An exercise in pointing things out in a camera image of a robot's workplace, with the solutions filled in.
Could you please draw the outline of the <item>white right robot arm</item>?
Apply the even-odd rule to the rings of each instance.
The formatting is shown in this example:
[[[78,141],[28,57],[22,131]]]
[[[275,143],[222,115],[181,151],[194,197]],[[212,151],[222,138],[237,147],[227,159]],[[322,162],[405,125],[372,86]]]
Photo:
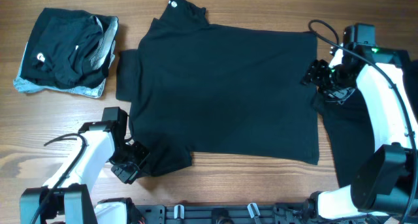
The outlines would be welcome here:
[[[355,91],[364,99],[373,130],[374,152],[352,182],[319,193],[317,216],[348,219],[374,214],[417,218],[417,120],[404,89],[404,50],[337,46],[330,63],[313,61],[302,84],[315,84],[325,102],[344,104]]]

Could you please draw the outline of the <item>black polo shirt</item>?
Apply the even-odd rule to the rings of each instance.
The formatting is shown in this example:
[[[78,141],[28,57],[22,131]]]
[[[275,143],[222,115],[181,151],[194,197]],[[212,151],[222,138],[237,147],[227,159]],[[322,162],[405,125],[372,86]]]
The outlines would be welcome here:
[[[204,8],[169,0],[118,63],[116,97],[150,153],[142,175],[190,167],[194,152],[317,164],[316,89],[300,82],[316,56],[312,33],[211,24]]]

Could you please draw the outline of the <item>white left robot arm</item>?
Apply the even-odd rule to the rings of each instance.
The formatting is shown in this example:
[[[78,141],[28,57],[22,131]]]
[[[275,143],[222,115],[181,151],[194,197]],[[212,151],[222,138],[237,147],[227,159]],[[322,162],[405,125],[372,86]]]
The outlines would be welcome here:
[[[145,223],[130,198],[105,199],[93,205],[90,197],[107,162],[125,183],[133,183],[147,165],[150,153],[139,142],[129,144],[126,127],[117,121],[85,123],[76,133],[54,139],[75,140],[76,146],[58,171],[41,186],[20,197],[21,223],[46,223],[58,215],[65,223]]]

